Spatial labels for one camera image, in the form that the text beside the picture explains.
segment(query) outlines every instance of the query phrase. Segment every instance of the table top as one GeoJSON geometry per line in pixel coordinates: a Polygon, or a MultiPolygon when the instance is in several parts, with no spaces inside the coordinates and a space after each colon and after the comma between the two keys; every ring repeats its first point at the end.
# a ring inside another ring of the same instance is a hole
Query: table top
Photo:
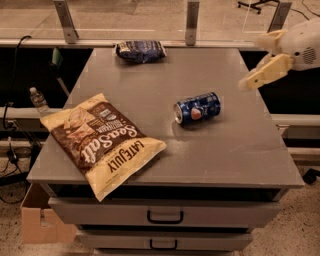
{"type": "MultiPolygon", "coordinates": [[[[123,185],[293,188],[304,185],[258,91],[241,92],[247,68],[237,49],[168,48],[157,63],[134,65],[111,48],[94,49],[65,108],[103,93],[147,136],[167,148],[123,185]],[[173,105],[215,92],[221,113],[181,127],[173,105]]],[[[49,136],[27,178],[87,184],[49,136]]]]}

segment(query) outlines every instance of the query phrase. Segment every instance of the drawer handle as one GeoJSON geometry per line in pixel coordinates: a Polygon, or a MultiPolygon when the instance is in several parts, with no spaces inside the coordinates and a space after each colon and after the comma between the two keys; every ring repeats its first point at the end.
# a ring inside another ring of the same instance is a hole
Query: drawer handle
{"type": "Polygon", "coordinates": [[[163,247],[154,247],[153,246],[153,241],[152,239],[150,239],[150,248],[153,250],[158,250],[158,251],[173,251],[176,250],[178,247],[178,241],[174,240],[174,246],[173,247],[169,247],[169,248],[163,248],[163,247]]]}
{"type": "Polygon", "coordinates": [[[179,220],[153,220],[151,219],[151,211],[148,211],[147,219],[152,224],[180,224],[183,221],[183,211],[180,211],[180,219],[179,220]]]}

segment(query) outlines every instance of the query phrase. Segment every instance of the pepsi can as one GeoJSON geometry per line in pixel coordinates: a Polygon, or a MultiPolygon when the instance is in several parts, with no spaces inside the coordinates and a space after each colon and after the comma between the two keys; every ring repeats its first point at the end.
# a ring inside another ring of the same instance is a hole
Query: pepsi can
{"type": "Polygon", "coordinates": [[[174,105],[175,119],[182,125],[217,116],[220,109],[220,100],[214,92],[187,98],[174,105]]]}

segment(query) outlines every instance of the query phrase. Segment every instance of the cable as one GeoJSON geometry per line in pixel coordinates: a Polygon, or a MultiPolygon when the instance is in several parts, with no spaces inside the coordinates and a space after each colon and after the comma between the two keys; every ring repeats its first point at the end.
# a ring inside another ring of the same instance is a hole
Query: cable
{"type": "Polygon", "coordinates": [[[29,149],[30,152],[31,152],[31,147],[28,147],[28,146],[19,146],[19,147],[16,147],[14,150],[17,150],[17,149],[20,149],[20,148],[29,149]]]}
{"type": "Polygon", "coordinates": [[[9,172],[9,173],[7,173],[7,174],[5,174],[5,175],[1,176],[1,177],[0,177],[0,179],[2,179],[2,178],[4,178],[4,177],[8,177],[8,176],[10,176],[11,174],[15,173],[17,170],[18,170],[18,168],[16,167],[13,171],[11,171],[11,172],[9,172]]]}
{"type": "Polygon", "coordinates": [[[25,191],[25,193],[24,193],[24,195],[23,195],[23,197],[21,199],[18,199],[17,201],[10,202],[10,201],[7,201],[7,200],[3,199],[3,197],[0,196],[0,201],[2,201],[3,203],[6,203],[6,204],[18,204],[18,203],[21,203],[23,201],[24,197],[26,196],[27,190],[28,190],[28,184],[26,182],[26,191],[25,191]]]}
{"type": "Polygon", "coordinates": [[[4,173],[7,169],[8,169],[8,166],[9,166],[9,160],[8,160],[8,162],[7,162],[7,164],[6,164],[6,167],[2,170],[2,171],[0,171],[0,173],[4,173]]]}
{"type": "Polygon", "coordinates": [[[317,16],[317,17],[320,17],[320,14],[315,13],[315,12],[313,12],[313,11],[311,11],[311,10],[309,9],[309,7],[304,3],[304,0],[302,0],[301,3],[302,3],[302,4],[304,5],[304,7],[306,7],[307,10],[308,10],[309,12],[311,12],[313,15],[315,15],[315,16],[317,16]]]}
{"type": "Polygon", "coordinates": [[[309,20],[309,18],[303,12],[296,10],[296,9],[292,9],[292,8],[290,10],[300,13],[303,17],[305,17],[307,20],[309,20]]]}
{"type": "Polygon", "coordinates": [[[5,130],[8,130],[9,128],[11,127],[7,127],[7,124],[6,124],[6,116],[7,116],[7,110],[8,110],[8,107],[9,107],[9,100],[10,100],[10,96],[11,96],[11,93],[12,93],[12,89],[13,89],[13,86],[14,86],[14,83],[15,83],[15,80],[16,80],[16,69],[17,69],[17,59],[18,59],[18,50],[20,48],[20,45],[21,43],[25,40],[25,39],[29,39],[31,38],[31,36],[23,36],[18,45],[16,46],[16,49],[14,51],[14,62],[13,62],[13,71],[12,71],[12,79],[11,79],[11,84],[10,84],[10,87],[9,87],[9,93],[8,93],[8,97],[7,97],[7,101],[5,103],[5,108],[4,108],[4,113],[3,113],[3,119],[2,119],[2,125],[3,125],[3,128],[5,130]]]}
{"type": "Polygon", "coordinates": [[[20,167],[19,167],[18,163],[15,163],[15,166],[16,166],[17,170],[18,170],[20,173],[22,173],[22,171],[21,171],[21,169],[20,169],[20,167]]]}

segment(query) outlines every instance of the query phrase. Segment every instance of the blue wrapper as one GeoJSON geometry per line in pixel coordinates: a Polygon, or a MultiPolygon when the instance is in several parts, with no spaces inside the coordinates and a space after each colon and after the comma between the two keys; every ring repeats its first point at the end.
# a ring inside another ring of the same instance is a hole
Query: blue wrapper
{"type": "Polygon", "coordinates": [[[125,41],[116,45],[117,55],[129,62],[155,62],[166,56],[159,41],[125,41]]]}

